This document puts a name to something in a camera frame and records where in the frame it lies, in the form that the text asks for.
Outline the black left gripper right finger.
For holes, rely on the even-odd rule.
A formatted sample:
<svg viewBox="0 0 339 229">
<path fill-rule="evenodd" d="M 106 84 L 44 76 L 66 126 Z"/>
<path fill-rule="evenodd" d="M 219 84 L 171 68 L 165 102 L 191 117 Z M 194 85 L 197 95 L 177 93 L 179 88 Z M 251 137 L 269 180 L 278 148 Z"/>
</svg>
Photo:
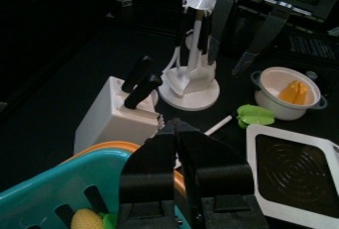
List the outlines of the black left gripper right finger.
<svg viewBox="0 0 339 229">
<path fill-rule="evenodd" d="M 269 229 L 255 199 L 251 166 L 223 142 L 177 122 L 193 229 Z"/>
</svg>

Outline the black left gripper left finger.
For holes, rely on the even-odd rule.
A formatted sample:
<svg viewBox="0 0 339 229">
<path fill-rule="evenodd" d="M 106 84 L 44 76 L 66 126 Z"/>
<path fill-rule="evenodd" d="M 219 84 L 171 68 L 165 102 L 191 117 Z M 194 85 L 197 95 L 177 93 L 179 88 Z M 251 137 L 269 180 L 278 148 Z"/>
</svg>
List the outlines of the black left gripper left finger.
<svg viewBox="0 0 339 229">
<path fill-rule="evenodd" d="M 175 123 L 131 154 L 119 178 L 118 229 L 177 229 Z"/>
</svg>

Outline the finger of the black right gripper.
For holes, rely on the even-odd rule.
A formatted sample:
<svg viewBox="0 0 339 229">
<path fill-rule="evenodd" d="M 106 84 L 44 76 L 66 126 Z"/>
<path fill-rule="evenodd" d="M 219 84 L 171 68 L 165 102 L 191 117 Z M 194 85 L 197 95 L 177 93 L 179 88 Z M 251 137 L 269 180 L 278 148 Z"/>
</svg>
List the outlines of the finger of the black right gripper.
<svg viewBox="0 0 339 229">
<path fill-rule="evenodd" d="M 209 65 L 213 65 L 217 61 L 217 57 L 221 50 L 221 45 L 225 37 L 225 31 L 227 23 L 234 11 L 234 7 L 238 0 L 217 0 L 217 5 L 213 13 L 213 29 L 210 39 L 210 51 L 209 51 Z"/>
<path fill-rule="evenodd" d="M 270 11 L 265 22 L 254 36 L 250 47 L 245 51 L 241 60 L 233 70 L 233 75 L 239 75 L 254 63 L 262 51 L 277 38 L 290 17 L 293 6 L 290 4 L 277 4 Z"/>
</svg>

